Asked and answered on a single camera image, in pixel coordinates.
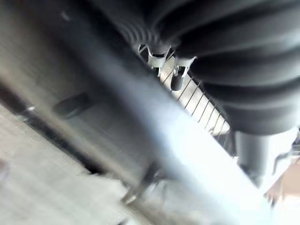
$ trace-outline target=metal rod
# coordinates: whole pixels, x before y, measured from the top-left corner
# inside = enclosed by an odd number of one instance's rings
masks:
[[[169,57],[166,59],[165,62],[169,61],[169,60],[172,58],[172,56],[174,55],[174,53],[175,53],[175,51],[173,51],[173,52],[169,55]]]
[[[219,114],[219,115],[218,115],[218,117],[217,117],[217,120],[216,120],[216,123],[215,123],[214,127],[212,128],[211,134],[213,134],[213,133],[214,133],[214,131],[215,131],[215,128],[216,128],[216,126],[217,126],[217,123],[218,123],[218,120],[220,119],[220,117],[221,117],[221,114]]]
[[[171,72],[169,73],[169,75],[164,79],[164,81],[162,81],[162,83],[165,83],[166,80],[171,76],[172,73],[173,73],[173,71],[171,71]]]
[[[204,96],[204,93],[202,93],[202,95],[201,95],[201,98],[199,99],[199,101],[198,101],[198,103],[197,103],[197,105],[196,105],[195,109],[193,110],[193,112],[192,112],[191,116],[193,116],[193,115],[194,115],[194,113],[195,113],[195,111],[196,111],[196,109],[197,109],[198,105],[200,104],[200,102],[201,102],[201,99],[202,99],[202,97],[203,97],[203,96]]]
[[[183,89],[182,93],[179,95],[177,100],[180,100],[181,96],[183,95],[183,93],[185,92],[185,90],[187,89],[189,83],[191,83],[192,80],[193,80],[193,77],[191,76],[188,83],[186,84],[185,88]]]
[[[197,91],[197,89],[198,89],[198,87],[199,87],[199,84],[196,86],[195,90],[193,91],[193,93],[192,93],[191,97],[189,98],[189,100],[188,100],[188,102],[187,102],[187,104],[185,105],[185,107],[184,107],[184,108],[186,108],[186,107],[187,107],[187,105],[189,104],[189,102],[191,101],[192,97],[194,96],[194,94],[196,93],[196,91]]]
[[[146,48],[147,48],[146,45],[143,48],[141,48],[141,50],[139,50],[139,54],[141,54]]]
[[[219,133],[218,133],[218,135],[217,135],[217,141],[219,140],[220,134],[221,134],[221,132],[222,132],[222,129],[223,129],[223,126],[224,126],[225,123],[226,123],[226,121],[225,121],[225,119],[224,119],[224,121],[223,121],[223,123],[222,123],[222,126],[221,126],[221,128],[220,128],[220,131],[219,131]]]
[[[200,119],[198,120],[198,123],[200,122],[200,120],[202,119],[202,116],[204,115],[204,112],[205,112],[205,110],[206,110],[206,108],[207,108],[207,106],[208,106],[208,104],[210,103],[210,100],[209,99],[207,99],[207,104],[206,104],[206,106],[205,106],[205,108],[204,108],[204,110],[203,110],[203,112],[202,112],[202,114],[201,114],[201,117],[200,117]]]
[[[204,129],[206,129],[206,127],[208,126],[208,123],[210,122],[211,116],[212,116],[213,112],[215,111],[215,109],[216,109],[216,108],[213,108],[213,109],[212,109],[212,111],[211,111],[211,113],[210,113],[210,117],[208,118],[207,123],[206,123]]]

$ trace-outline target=metal clamp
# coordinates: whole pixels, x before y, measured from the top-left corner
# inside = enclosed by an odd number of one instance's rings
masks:
[[[171,80],[172,90],[177,91],[181,89],[183,85],[183,79],[188,74],[188,70],[194,60],[195,57],[192,59],[175,57],[173,77]]]
[[[161,71],[165,65],[165,60],[168,52],[169,49],[163,54],[154,54],[148,47],[148,65],[153,69],[158,77],[160,77]]]
[[[127,194],[122,198],[122,202],[129,204],[136,198],[145,198],[152,193],[158,183],[162,180],[168,180],[168,178],[162,172],[158,163],[153,162],[149,166],[139,186],[137,188],[130,188]]]

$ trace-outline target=metal grate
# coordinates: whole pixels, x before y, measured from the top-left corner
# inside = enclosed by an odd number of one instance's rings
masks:
[[[147,48],[141,47],[139,53],[145,59]],[[229,124],[225,118],[216,109],[215,104],[208,99],[201,90],[200,84],[196,84],[192,76],[187,75],[184,78],[183,87],[179,91],[171,90],[171,79],[174,65],[174,51],[168,54],[166,64],[161,73],[161,82],[174,95],[174,97],[182,104],[189,114],[198,122],[200,126],[205,128],[213,136],[226,135],[229,131]]]

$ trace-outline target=concrete floor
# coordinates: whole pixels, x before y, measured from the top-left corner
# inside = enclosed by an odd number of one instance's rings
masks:
[[[116,225],[126,217],[119,181],[87,171],[0,106],[1,225]]]

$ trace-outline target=silver metal tube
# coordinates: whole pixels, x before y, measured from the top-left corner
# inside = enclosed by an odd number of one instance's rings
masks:
[[[239,164],[246,169],[262,193],[265,193],[290,166],[289,152],[297,132],[297,128],[276,135],[235,132]]]

